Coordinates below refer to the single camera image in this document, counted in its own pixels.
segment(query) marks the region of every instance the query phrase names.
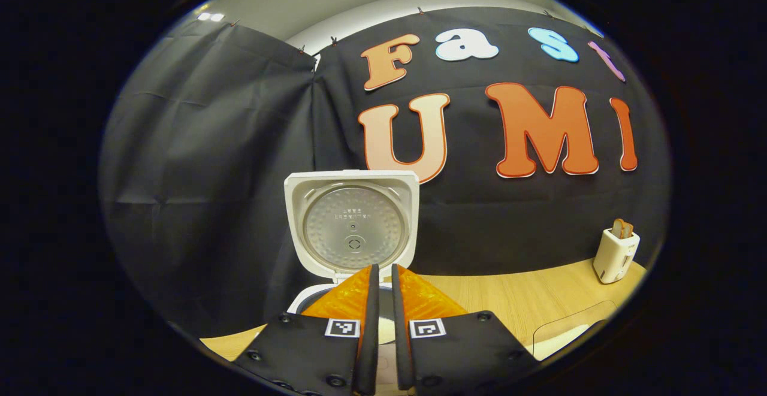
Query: open lid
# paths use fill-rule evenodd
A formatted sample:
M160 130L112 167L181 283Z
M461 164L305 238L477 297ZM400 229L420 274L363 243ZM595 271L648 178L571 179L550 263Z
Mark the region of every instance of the open lid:
M339 282L378 263L413 262L419 183L406 170L292 173L285 207L296 254L306 270Z

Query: pink letter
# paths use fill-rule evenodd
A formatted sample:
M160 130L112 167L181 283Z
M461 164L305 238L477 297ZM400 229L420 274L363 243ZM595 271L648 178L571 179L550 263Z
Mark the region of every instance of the pink letter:
M610 71L613 71L613 74L615 74L616 77L618 77L619 80L625 82L626 78L624 77L624 74L619 71L615 65L613 65L613 61L610 60L610 55L608 55L608 52L605 52L604 50L600 49L599 46L597 46L597 43L594 41L589 41L588 46L592 49L597 51L597 54L600 58L602 58L603 61L608 65L608 68L610 68Z

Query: foam letter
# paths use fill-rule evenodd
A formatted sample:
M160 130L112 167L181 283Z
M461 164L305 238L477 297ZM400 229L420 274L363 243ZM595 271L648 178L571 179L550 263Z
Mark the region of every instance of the foam letter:
M413 59L413 52L405 44L417 44L419 38L413 34L400 36L362 52L361 57L367 58L367 69L370 79L365 82L365 90L378 89L405 77L405 68L397 68L394 61L406 64Z
M554 31L542 28L529 28L528 34L541 44L546 55L558 61L578 62L578 53L567 45L567 40Z
M503 120L506 157L496 171L501 177L528 177L535 173L535 161L527 153L527 140L546 173L553 173L567 139L567 156L562 170L567 174L592 174L599 169L591 142L586 115L586 95L574 87L554 91L554 107L546 114L539 102L521 84L491 84L488 98L498 102Z
M624 171L636 170L636 153L633 150L633 132L628 117L628 106L624 101L617 98L610 98L610 105L613 106L613 110L618 116L618 124L621 126L621 139L623 141L621 169Z
M441 42L436 47L436 55L443 61L462 61L472 56L487 59L498 54L498 47L490 44L485 34L474 29L444 31L434 39L436 42Z
M421 120L422 151L412 163L402 163L394 156L392 120L399 112L394 104L364 110L357 120L365 129L365 161L370 170L413 170L420 183L432 180L445 166L447 142L443 109L450 103L445 93L419 96L410 102L410 109Z
M608 65L608 68L610 68L610 71L613 71L613 74L615 74L615 76L618 77L619 80L623 82L626 81L624 74L621 71L619 71L613 64L613 61L610 60L610 55L608 55L608 52L605 52L604 50L602 50L599 46L597 46L597 43L595 43L594 41L589 41L588 46L597 51L597 54L599 55L599 57L602 58L603 61L605 61L605 63Z

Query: screw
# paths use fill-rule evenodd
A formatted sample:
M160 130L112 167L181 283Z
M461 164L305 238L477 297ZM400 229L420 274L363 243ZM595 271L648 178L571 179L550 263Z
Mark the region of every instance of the screw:
M281 380L274 380L273 383L276 384L276 385L279 385L282 388L287 388L288 390L293 390L293 386L291 386L290 384L288 384L286 382L282 382Z
M328 375L326 377L325 382L327 382L331 387L343 387L346 385L346 380L340 377L340 375Z
M424 387L435 387L439 385L439 383L441 382L442 382L442 378L436 375L425 377L425 379L421 380L421 384L424 385Z
M249 350L247 352L247 357L251 358L251 360L261 361L261 355L258 354L257 350Z

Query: letter a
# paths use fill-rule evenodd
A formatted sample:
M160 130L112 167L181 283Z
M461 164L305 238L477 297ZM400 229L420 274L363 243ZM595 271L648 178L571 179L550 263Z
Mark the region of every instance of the letter a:
M413 170L420 183L432 180L445 166L447 141L443 109L450 103L445 93L419 96L410 102L410 109L421 120L422 151L412 163L402 163L394 156L392 120L399 112L394 104L364 110L357 120L365 129L365 161L370 170Z

